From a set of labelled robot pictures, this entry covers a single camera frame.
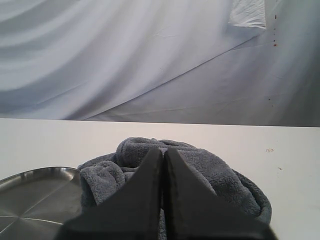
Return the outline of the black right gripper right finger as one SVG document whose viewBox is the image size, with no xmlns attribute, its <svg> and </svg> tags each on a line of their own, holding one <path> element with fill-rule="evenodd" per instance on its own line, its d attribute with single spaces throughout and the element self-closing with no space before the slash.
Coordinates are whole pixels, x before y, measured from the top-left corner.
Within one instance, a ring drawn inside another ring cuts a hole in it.
<svg viewBox="0 0 320 240">
<path fill-rule="evenodd" d="M 216 196 L 176 149 L 163 157 L 163 210 L 169 240 L 275 240 L 265 223 Z"/>
</svg>

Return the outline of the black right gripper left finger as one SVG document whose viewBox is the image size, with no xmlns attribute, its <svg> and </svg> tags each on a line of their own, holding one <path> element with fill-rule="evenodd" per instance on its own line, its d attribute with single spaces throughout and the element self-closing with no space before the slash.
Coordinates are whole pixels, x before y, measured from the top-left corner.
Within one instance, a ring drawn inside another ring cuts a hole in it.
<svg viewBox="0 0 320 240">
<path fill-rule="evenodd" d="M 156 240 L 163 153 L 148 151 L 133 176 L 103 203 L 67 221 L 57 240 Z"/>
</svg>

